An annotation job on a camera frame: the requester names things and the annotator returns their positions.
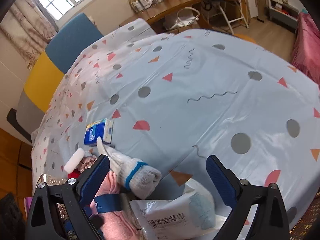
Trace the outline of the white sponge block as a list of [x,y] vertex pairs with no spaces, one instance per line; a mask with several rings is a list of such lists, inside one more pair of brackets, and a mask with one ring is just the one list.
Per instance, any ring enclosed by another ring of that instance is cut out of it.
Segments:
[[81,160],[84,158],[84,156],[85,156],[85,151],[82,148],[78,148],[65,164],[63,168],[64,171],[67,174],[72,173],[77,168],[77,166],[79,165]]

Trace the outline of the blue tissue pack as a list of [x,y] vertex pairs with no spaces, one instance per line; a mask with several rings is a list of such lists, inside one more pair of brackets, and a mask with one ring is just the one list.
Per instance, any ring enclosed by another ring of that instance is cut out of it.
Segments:
[[84,145],[95,146],[100,137],[103,144],[111,144],[113,133],[113,121],[104,118],[88,124],[85,128]]

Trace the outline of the white knit work glove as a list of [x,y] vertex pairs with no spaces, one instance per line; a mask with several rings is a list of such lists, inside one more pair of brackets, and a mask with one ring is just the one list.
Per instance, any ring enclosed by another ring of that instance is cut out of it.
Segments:
[[100,155],[109,158],[110,169],[116,174],[117,182],[122,187],[140,199],[146,199],[153,193],[162,177],[159,170],[138,158],[131,158],[104,145],[100,137],[97,138],[97,149]]

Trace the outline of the white tote bag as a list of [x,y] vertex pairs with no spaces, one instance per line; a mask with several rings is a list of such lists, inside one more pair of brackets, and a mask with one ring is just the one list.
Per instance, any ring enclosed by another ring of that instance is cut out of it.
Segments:
[[175,30],[182,27],[187,27],[199,19],[200,12],[192,7],[185,7],[178,12],[165,16],[163,23],[167,31]]

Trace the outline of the grey yellow blue sofa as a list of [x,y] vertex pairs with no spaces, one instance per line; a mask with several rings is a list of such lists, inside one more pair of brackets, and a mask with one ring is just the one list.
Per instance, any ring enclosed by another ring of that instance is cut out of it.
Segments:
[[80,13],[59,30],[41,53],[25,82],[17,108],[7,114],[8,123],[28,142],[64,75],[80,53],[102,37],[94,23]]

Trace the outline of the pink bedspread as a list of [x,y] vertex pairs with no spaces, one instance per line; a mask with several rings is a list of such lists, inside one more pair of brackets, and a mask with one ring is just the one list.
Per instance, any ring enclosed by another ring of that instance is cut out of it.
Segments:
[[319,85],[319,29],[312,17],[304,12],[298,15],[296,41],[291,64]]

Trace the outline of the wet wipes packet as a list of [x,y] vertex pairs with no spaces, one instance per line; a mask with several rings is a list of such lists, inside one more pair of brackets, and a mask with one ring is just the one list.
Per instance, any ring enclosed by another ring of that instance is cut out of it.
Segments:
[[131,209],[146,239],[191,239],[219,230],[211,193],[194,179],[175,200],[132,200]]

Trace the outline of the patterned light blue tablecloth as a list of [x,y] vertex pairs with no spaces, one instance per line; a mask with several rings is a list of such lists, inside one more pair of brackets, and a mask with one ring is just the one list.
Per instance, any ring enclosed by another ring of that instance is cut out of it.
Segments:
[[319,188],[319,87],[266,49],[217,31],[155,34],[133,21],[85,45],[34,132],[33,183],[84,147],[85,128],[113,121],[112,145],[159,170],[152,199],[190,177],[228,215],[206,171],[216,155],[253,185],[276,183],[290,226]]

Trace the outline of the wooden desk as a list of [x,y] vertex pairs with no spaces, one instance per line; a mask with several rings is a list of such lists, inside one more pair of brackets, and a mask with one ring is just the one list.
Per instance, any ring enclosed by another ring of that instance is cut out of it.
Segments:
[[148,9],[138,12],[119,24],[122,27],[138,18],[146,21],[151,28],[157,33],[165,32],[163,27],[163,18],[178,12],[185,7],[198,6],[202,0],[164,0],[161,3],[152,5]]

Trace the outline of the pink towel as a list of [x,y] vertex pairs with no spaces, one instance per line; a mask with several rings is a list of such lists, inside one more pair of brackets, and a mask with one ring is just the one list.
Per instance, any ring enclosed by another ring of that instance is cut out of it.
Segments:
[[137,229],[122,208],[120,185],[115,172],[107,173],[90,208],[102,220],[99,230],[103,239],[139,239]]

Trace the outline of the red plush item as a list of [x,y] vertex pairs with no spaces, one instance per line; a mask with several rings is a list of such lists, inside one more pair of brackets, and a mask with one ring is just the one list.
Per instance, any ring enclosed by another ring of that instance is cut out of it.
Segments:
[[77,179],[77,178],[79,178],[80,174],[81,173],[78,169],[74,169],[72,172],[68,173],[68,179],[71,179],[71,178]]

